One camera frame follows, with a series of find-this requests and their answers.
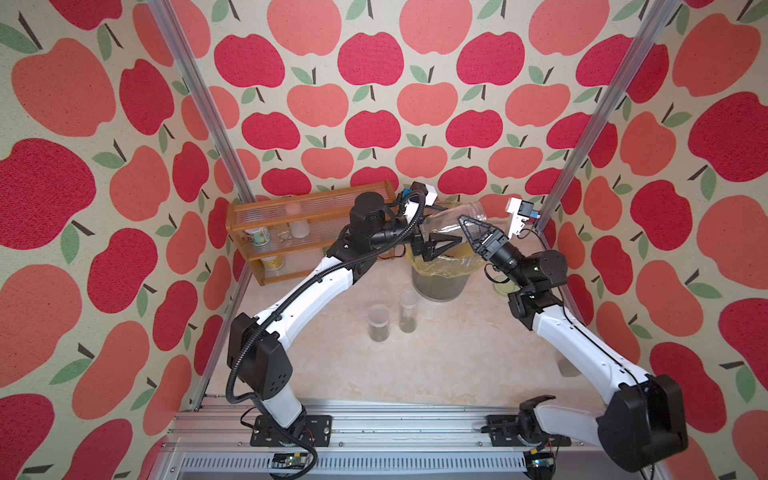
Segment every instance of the wooden shelf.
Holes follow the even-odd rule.
[[[374,191],[387,202],[395,199],[388,181],[378,184],[329,190],[300,197],[284,197],[255,204],[230,205],[227,209],[227,231],[260,285],[310,274],[339,232],[349,223],[349,211],[363,192]],[[281,223],[307,220],[310,234],[304,238],[280,239],[273,227]],[[245,236],[246,230],[267,227],[270,241],[257,247]],[[264,269],[260,259],[280,255],[284,265],[276,271]]]

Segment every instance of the beige tabletop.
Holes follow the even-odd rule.
[[[532,235],[514,242],[525,254],[541,249]],[[256,315],[299,280],[267,286],[250,282],[241,312]],[[398,297],[412,288],[405,259],[379,261],[358,283],[335,298],[302,330],[288,355],[296,396],[314,399],[446,405],[517,406],[543,394],[586,409],[603,406],[584,376],[565,378],[558,353],[512,317],[506,296],[482,272],[470,276],[455,300],[419,299],[418,326],[397,326]],[[367,333],[369,308],[388,306],[389,338]],[[223,394],[229,369],[226,347],[208,386]],[[236,393],[250,390],[238,380]]]

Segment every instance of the small glass jar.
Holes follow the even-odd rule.
[[[368,310],[368,335],[374,342],[383,342],[389,337],[389,309],[376,304]]]
[[[400,320],[398,326],[404,333],[416,330],[416,307],[419,295],[415,290],[407,289],[400,293]]]

